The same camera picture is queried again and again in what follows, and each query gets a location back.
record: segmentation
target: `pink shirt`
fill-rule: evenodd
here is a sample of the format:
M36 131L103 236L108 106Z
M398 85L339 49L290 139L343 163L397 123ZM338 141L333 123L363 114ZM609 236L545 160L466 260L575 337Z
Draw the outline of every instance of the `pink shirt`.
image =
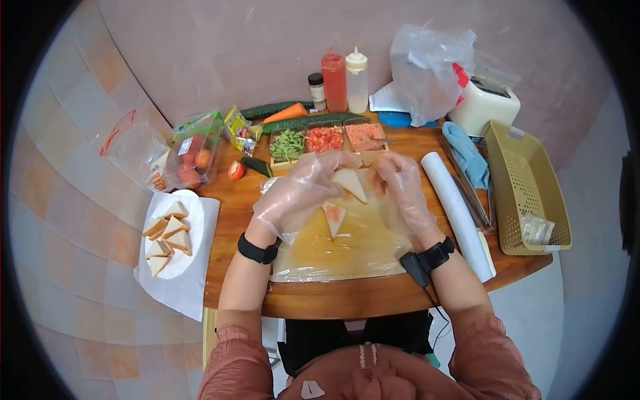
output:
M540 399L522 356L502 321L484 318L467 328L449 362L455 381L423 356L380 345L351 346L317 357L279 399L301 399L315 381L319 399ZM272 399L273 375L260 342L239 326L218 330L199 399Z

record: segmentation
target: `toaster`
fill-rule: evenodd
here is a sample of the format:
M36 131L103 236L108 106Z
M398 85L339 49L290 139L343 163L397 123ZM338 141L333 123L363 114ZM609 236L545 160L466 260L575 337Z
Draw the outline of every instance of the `toaster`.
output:
M510 89L481 77L471 77L462 97L448 115L469 136L484 137L483 128L490 120L511 125L520 111L520 100Z

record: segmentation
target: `wooden table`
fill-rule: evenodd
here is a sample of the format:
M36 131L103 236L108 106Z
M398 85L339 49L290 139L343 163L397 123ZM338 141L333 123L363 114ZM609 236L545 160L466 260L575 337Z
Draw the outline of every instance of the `wooden table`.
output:
M367 115L372 120L377 120L377 114ZM385 127L385 132L389 138L396 140L389 145L391 150L409 156L418 163L428 152L437 151L449 171L457 176L453 165L438 143L438 138L442 134L440 128ZM269 160L268 140L268 136L260 139L254 157ZM204 306L209 308L218 307L222 281L231 258L236 252L237 240L249 224L253 214L253 203L260 197L260 183L266 180L265 176L248 169L242 179L231 181L227 177L227 169L231 162L240 159L242 154L228 142L222 145L224 148L218 160L216 180L212 185L198 190L200 196L220 200L218 226L209 257L204 294ZM427 198L429 210L438 218L438 226L443 232L454 237L438 196L422 168L420 168L420 174L422 191ZM487 209L486 191L478 191L478 193L484 195L480 196L480 199ZM484 283L487 291L516 282L552 262L551 254L542 256L504 254L500 250L495 231L487 235L486 240L497 272L495 278ZM429 291L438 303L432 286L429 286ZM270 282L262 315L293 319L358 319L424 310L432 306L422 289L407 274L400 274L334 282Z

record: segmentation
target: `ketchup bottle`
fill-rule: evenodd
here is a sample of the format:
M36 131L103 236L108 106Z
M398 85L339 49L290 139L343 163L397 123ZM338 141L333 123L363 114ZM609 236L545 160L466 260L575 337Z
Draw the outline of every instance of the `ketchup bottle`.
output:
M344 57L335 54L333 49L329 47L329 52L322 57L321 63L326 107L331 113L345 113L348 105Z

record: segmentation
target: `hand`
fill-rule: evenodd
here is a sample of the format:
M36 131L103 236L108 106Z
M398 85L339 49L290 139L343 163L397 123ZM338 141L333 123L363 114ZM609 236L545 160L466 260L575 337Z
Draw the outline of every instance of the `hand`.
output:
M412 233L422 235L436 228L436 216L427 207L414 160L387 152L373 162L367 178L377 192L389 194Z
M327 151L302 156L291 171L278 178L267 192L253 205L255 218L272 232L283 237L282 219L287 215L319 207L325 201L342 197L342 188L331 181L331 175L340 165L357 169L362 164L354 153Z

